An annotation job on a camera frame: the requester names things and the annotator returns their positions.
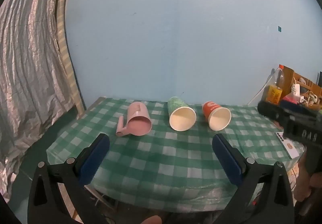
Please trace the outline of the left hand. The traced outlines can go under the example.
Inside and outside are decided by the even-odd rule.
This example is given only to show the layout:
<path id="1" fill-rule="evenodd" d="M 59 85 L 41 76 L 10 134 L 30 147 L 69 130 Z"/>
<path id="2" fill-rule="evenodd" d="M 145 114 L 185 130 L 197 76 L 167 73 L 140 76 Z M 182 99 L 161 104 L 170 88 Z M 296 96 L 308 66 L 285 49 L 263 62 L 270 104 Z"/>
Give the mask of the left hand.
<path id="1" fill-rule="evenodd" d="M 141 224 L 162 224 L 162 219 L 158 215 L 148 217 Z"/>

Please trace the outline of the right hand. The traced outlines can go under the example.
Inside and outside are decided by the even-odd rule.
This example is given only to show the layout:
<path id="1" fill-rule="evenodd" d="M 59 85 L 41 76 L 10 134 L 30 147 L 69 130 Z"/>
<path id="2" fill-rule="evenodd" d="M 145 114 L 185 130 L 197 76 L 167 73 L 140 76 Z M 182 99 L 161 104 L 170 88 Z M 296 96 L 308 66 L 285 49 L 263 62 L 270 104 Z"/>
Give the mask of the right hand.
<path id="1" fill-rule="evenodd" d="M 294 189 L 294 198 L 299 202 L 310 196 L 312 188 L 321 188 L 322 186 L 321 172 L 310 176 L 306 170 L 306 153 L 304 152 L 298 161 L 298 177 Z"/>

